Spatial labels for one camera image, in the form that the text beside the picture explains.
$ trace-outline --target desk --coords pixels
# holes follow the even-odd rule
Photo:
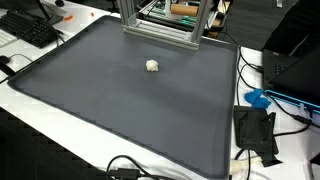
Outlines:
[[[48,0],[48,2],[53,4],[54,0]],[[56,24],[55,27],[66,34],[66,40],[77,34],[97,18],[110,14],[109,12],[85,7],[68,1],[65,1],[65,4],[66,5],[62,9],[72,14],[74,18],[70,21],[62,21]],[[92,12],[95,13],[94,17],[90,16],[90,13]],[[53,48],[55,48],[55,43],[49,45],[45,49],[37,49],[18,40],[17,42],[0,49],[0,53],[7,56],[21,53],[35,60]],[[250,63],[257,65],[261,64],[261,52],[247,48],[242,48],[242,52],[243,56]],[[9,66],[14,70],[19,70],[27,64],[27,60],[16,56]],[[261,87],[262,77],[254,70],[246,68],[243,76],[249,84],[252,84],[255,87]],[[4,78],[5,75],[1,73],[0,79]],[[240,95],[250,91],[243,83],[240,83],[239,90]],[[241,105],[249,106],[248,103],[244,102],[243,98],[240,99]],[[296,107],[284,103],[281,103],[281,105],[290,112],[299,113],[298,108]],[[114,156],[126,154],[138,160],[152,174],[166,175],[176,179],[204,179],[192,171],[141,148],[136,144],[123,140],[92,124],[88,124],[85,121],[70,116],[56,108],[18,93],[8,87],[6,83],[0,85],[0,106],[74,154],[99,168],[105,169],[108,162]],[[277,113],[275,133],[298,130],[304,126],[289,118],[274,105],[271,105],[268,112]],[[239,151],[239,148],[235,145],[234,132],[232,133],[231,157],[234,157]],[[317,139],[320,137],[317,136],[317,132],[311,129],[301,134],[277,138],[276,140],[280,150],[277,158],[284,163],[269,168],[263,168],[261,164],[254,166],[251,179],[310,179],[307,170],[307,160],[320,150],[320,144],[317,142]],[[114,165],[132,167],[126,160],[116,161]],[[244,179],[245,177],[246,170],[234,176],[234,179]]]

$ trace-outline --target blue object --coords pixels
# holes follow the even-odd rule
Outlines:
[[[252,105],[254,108],[267,109],[271,102],[267,98],[262,98],[262,89],[255,89],[253,92],[249,92],[244,95],[244,99]]]

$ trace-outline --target keyboard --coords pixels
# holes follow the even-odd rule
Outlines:
[[[52,26],[16,11],[8,11],[0,18],[0,29],[38,48],[56,41],[58,36]]]
[[[284,65],[275,64],[276,75],[279,75],[280,73],[282,73],[284,70],[286,70],[286,68],[287,67]]]
[[[0,48],[15,42],[18,38],[0,29]]]

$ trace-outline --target monitor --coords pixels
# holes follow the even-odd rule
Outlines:
[[[50,8],[46,10],[40,0],[0,0],[0,8],[26,11],[48,21],[50,24],[55,24],[63,18],[50,11]]]

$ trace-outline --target black keyboard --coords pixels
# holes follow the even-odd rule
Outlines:
[[[8,11],[0,18],[0,29],[38,48],[52,43],[58,36],[52,26],[16,11]]]
[[[275,64],[275,70],[276,70],[276,75],[279,75],[282,73],[284,70],[286,70],[286,66],[280,65],[280,64]]]

